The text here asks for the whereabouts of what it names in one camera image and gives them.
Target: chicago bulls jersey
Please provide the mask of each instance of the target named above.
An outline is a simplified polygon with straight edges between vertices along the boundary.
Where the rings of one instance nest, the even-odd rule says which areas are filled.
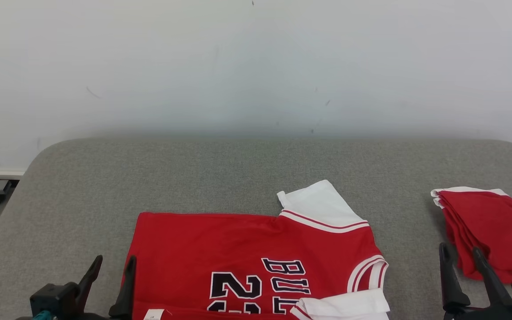
[[[368,222],[327,180],[278,197],[277,217],[141,213],[133,319],[387,319]]]

